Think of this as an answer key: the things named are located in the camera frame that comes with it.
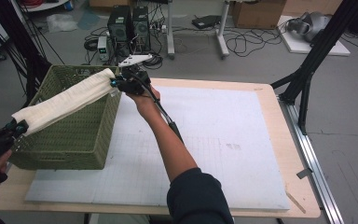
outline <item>black box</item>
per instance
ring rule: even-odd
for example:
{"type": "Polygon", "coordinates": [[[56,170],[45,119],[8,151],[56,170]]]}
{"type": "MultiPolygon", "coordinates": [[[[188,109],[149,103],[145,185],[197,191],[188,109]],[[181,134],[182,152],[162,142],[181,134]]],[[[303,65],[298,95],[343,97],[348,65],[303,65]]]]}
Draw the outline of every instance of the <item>black box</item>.
{"type": "Polygon", "coordinates": [[[107,28],[113,43],[128,43],[132,40],[135,35],[133,33],[131,8],[129,6],[113,6],[107,28]]]}

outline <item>table leg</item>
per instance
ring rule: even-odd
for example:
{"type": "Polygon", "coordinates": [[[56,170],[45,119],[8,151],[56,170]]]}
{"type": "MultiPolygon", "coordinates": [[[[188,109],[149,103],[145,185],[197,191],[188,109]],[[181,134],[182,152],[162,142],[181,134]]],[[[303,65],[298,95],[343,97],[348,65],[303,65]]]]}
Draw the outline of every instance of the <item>table leg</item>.
{"type": "Polygon", "coordinates": [[[220,49],[222,50],[222,59],[225,59],[229,53],[226,45],[225,38],[223,37],[223,32],[225,31],[226,19],[228,14],[229,1],[225,1],[223,5],[222,20],[220,21],[220,29],[216,30],[217,40],[219,41],[220,49]]]}
{"type": "Polygon", "coordinates": [[[167,48],[168,57],[174,59],[175,47],[173,45],[173,33],[172,33],[172,0],[168,1],[168,26],[167,26],[167,48]]]}

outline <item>white object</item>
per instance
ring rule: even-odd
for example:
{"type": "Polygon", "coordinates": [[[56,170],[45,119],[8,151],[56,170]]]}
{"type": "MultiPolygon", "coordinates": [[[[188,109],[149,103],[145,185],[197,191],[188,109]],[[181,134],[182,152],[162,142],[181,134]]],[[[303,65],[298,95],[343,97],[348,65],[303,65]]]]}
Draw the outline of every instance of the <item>white object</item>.
{"type": "Polygon", "coordinates": [[[77,22],[74,21],[72,15],[54,14],[47,16],[46,21],[48,22],[48,31],[50,33],[73,31],[77,29],[77,22]]]}
{"type": "MultiPolygon", "coordinates": [[[[199,167],[222,183],[230,208],[289,209],[254,92],[157,89],[199,167]]],[[[26,200],[165,206],[169,185],[152,131],[123,95],[104,169],[39,170],[26,200]]]]}
{"type": "MultiPolygon", "coordinates": [[[[283,24],[286,21],[293,19],[290,16],[281,16],[280,20],[278,21],[278,26],[283,24]]],[[[281,33],[282,39],[286,47],[288,48],[289,52],[291,53],[304,53],[307,54],[310,52],[311,47],[310,43],[305,41],[302,35],[298,35],[296,31],[285,31],[285,27],[279,29],[281,33]]],[[[337,55],[337,56],[350,56],[351,53],[341,44],[341,42],[337,41],[336,45],[330,50],[328,55],[337,55]]]]}
{"type": "Polygon", "coordinates": [[[100,59],[103,62],[109,61],[110,51],[107,47],[107,36],[98,37],[98,53],[100,54],[100,59]]]}
{"type": "Polygon", "coordinates": [[[29,125],[25,136],[36,133],[110,93],[111,77],[115,75],[106,68],[45,102],[23,108],[12,117],[17,122],[25,119],[29,125]]]}
{"type": "Polygon", "coordinates": [[[167,25],[162,25],[162,26],[161,26],[161,32],[162,32],[163,34],[166,34],[166,33],[167,33],[167,25]]]}
{"type": "Polygon", "coordinates": [[[130,55],[126,60],[118,64],[118,67],[127,67],[133,64],[141,63],[146,60],[152,59],[153,56],[151,54],[147,55],[130,55]]]}

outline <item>tripod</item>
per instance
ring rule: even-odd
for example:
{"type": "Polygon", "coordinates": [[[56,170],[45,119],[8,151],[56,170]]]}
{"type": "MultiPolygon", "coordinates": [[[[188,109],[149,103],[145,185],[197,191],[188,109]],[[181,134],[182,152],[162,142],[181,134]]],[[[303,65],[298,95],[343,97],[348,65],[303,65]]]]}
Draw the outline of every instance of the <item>tripod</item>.
{"type": "Polygon", "coordinates": [[[279,95],[280,100],[288,105],[294,105],[297,96],[302,92],[298,126],[304,135],[307,134],[306,118],[312,77],[357,14],[358,0],[343,0],[300,67],[293,74],[271,84],[273,89],[277,89],[290,82],[284,93],[279,95]]]}

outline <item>wooden table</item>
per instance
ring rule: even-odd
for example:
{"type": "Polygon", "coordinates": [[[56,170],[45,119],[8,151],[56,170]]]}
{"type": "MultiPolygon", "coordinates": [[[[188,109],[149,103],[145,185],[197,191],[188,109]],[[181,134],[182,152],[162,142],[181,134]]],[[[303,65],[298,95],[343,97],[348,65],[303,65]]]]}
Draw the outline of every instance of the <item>wooden table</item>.
{"type": "MultiPolygon", "coordinates": [[[[234,217],[318,217],[321,212],[308,177],[299,179],[296,174],[304,170],[292,135],[286,124],[273,89],[268,84],[216,82],[154,78],[156,86],[208,88],[221,90],[254,91],[261,105],[264,120],[274,153],[282,174],[286,195],[291,209],[288,211],[255,211],[231,209],[234,217]]],[[[81,213],[124,213],[168,215],[162,206],[133,206],[91,203],[26,202],[25,195],[34,179],[35,171],[12,166],[9,179],[0,187],[0,210],[4,211],[54,211],[81,213]]]]}

